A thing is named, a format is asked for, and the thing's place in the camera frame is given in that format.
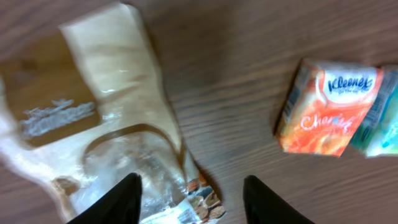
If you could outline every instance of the plastic packaging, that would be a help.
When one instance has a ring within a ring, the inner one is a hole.
[[[398,66],[382,69],[377,98],[350,142],[368,157],[398,155]]]
[[[114,3],[0,63],[0,152],[40,184],[65,221],[131,172],[140,223],[216,223],[190,200],[210,190],[182,147],[139,13]],[[214,207],[221,207],[215,200]]]
[[[279,123],[285,152],[340,156],[372,106],[382,71],[304,60]]]

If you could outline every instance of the wooden table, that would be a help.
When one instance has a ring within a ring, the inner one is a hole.
[[[0,54],[109,0],[0,0]],[[398,158],[284,154],[272,127],[302,57],[398,63],[398,1],[137,0],[185,142],[245,223],[257,175],[315,223],[397,223]],[[0,223],[60,223],[38,186],[0,167]]]

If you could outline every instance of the dark brown wood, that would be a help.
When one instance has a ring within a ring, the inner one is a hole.
[[[0,0],[1,58],[107,0]],[[245,223],[258,176],[315,223],[396,223],[398,158],[284,154],[272,128],[302,57],[398,63],[398,1],[139,0],[185,142]],[[60,223],[46,193],[0,168],[0,223]]]

